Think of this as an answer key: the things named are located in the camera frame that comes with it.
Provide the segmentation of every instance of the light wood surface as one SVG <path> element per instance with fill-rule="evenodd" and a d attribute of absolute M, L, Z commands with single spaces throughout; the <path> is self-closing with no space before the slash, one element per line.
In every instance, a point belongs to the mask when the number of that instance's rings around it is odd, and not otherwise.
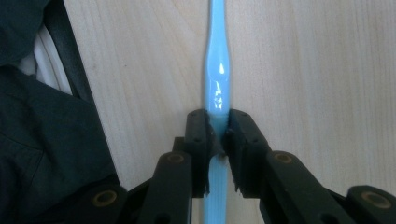
<path fill-rule="evenodd" d="M 121 183 L 203 106 L 208 1 L 65 1 Z M 396 2 L 227 1 L 233 108 L 327 188 L 396 194 Z M 262 223 L 233 192 L 227 223 Z M 194 202 L 194 223 L 200 222 Z"/>

